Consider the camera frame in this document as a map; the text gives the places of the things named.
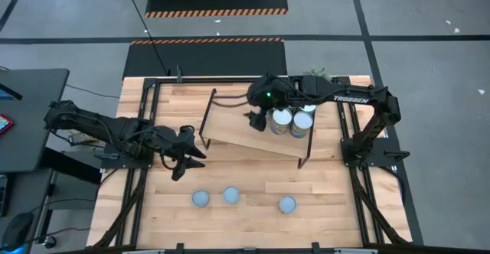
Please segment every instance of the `metal bracket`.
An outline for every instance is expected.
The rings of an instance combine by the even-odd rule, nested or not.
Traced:
[[[104,169],[145,169],[153,166],[153,161],[135,160],[121,155],[111,144],[106,144],[104,154],[94,156],[101,160],[100,167]]]
[[[145,81],[143,82],[143,91],[151,88],[156,84],[157,79],[156,78],[146,78]]]
[[[312,243],[313,254],[322,254],[322,250],[320,249],[320,243],[314,242]]]
[[[340,140],[342,156],[346,167],[395,166],[398,161],[410,155],[408,151],[390,151],[399,149],[398,144],[393,139],[376,138],[373,142],[371,156],[361,161],[352,154],[353,144],[352,138],[343,138]]]
[[[181,66],[177,65],[177,67],[175,68],[175,70],[177,71],[177,83],[182,83],[182,70],[181,70]]]
[[[184,254],[184,243],[177,243],[175,254]]]

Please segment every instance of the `wooden board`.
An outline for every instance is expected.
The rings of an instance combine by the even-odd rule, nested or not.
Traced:
[[[246,93],[249,85],[249,83],[237,85],[235,86],[237,89],[234,91],[241,90],[241,93]],[[231,96],[231,94],[228,95],[221,89],[216,92],[214,101],[223,105],[233,105],[247,101],[245,96],[239,99],[223,99],[220,96]],[[243,115],[250,111],[259,112],[259,109],[250,105],[228,108],[212,103],[202,135],[205,138],[233,143],[243,147],[290,155],[295,158],[306,157],[309,134],[304,138],[294,138],[289,132],[284,135],[276,135],[270,130],[269,122],[265,131],[259,132],[249,126],[249,119]]]
[[[371,83],[366,76],[351,80]],[[118,116],[137,116],[142,83],[143,78],[125,79]],[[223,95],[240,95],[246,89],[242,83],[164,84],[156,125],[173,129],[193,125],[197,134],[213,88]],[[357,106],[357,110],[363,128],[373,109]],[[361,246],[348,169],[341,161],[340,137],[336,105],[326,103],[317,108],[312,155],[301,170],[296,158],[216,141],[211,142],[203,160],[206,167],[187,171],[178,182],[155,160],[145,187],[138,249],[174,249],[177,243],[188,249],[309,248],[312,242],[321,247]],[[198,137],[196,146],[204,150]],[[119,212],[125,179],[126,171],[118,171],[101,187],[88,245],[103,235]],[[380,211],[410,240],[397,180],[376,168],[371,170],[371,179]],[[228,186],[240,190],[236,205],[223,201],[221,193]],[[191,194],[196,190],[211,195],[206,207],[192,206]],[[285,195],[298,202],[294,214],[279,212],[279,199]],[[372,235],[371,217],[365,211]],[[126,242],[129,233],[126,227]]]

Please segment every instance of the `black and orange tape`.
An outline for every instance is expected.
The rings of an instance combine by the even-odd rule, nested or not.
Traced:
[[[158,11],[146,12],[147,18],[177,18],[177,17],[209,17],[209,16],[251,16],[251,15],[284,15],[288,13],[285,8],[264,9],[215,9],[190,11]]]
[[[204,44],[204,43],[237,43],[237,42],[284,42],[282,38],[211,38],[211,39],[179,39],[179,40],[153,40],[133,41],[133,44]]]

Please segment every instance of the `logo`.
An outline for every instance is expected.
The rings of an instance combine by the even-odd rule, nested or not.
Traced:
[[[354,98],[354,97],[342,97],[342,96],[334,96],[334,101],[348,102],[348,103],[360,103],[360,104],[367,104],[367,103],[369,102],[369,99],[365,99],[365,98]]]

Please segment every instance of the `mounting plate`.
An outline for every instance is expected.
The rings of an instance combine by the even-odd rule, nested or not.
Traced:
[[[340,140],[342,156],[346,167],[359,167],[361,161],[352,155],[351,147],[352,138],[343,138]],[[376,138],[373,144],[372,155],[365,160],[367,166],[394,166],[398,161],[410,155],[408,151],[400,151],[396,141],[390,138]]]

